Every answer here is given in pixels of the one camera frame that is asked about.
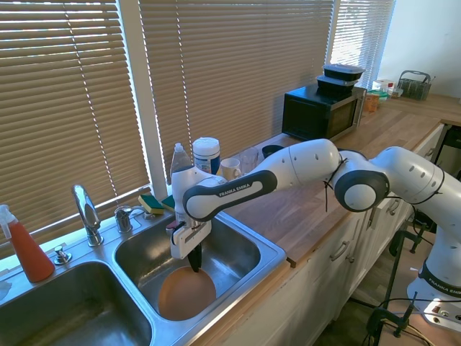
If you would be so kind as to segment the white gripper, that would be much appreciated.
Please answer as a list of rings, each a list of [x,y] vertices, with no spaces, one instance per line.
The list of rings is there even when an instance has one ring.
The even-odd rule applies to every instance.
[[[180,222],[173,230],[170,239],[171,256],[182,260],[186,256],[194,272],[202,267],[201,242],[210,234],[211,222],[200,223],[193,228],[184,221]]]

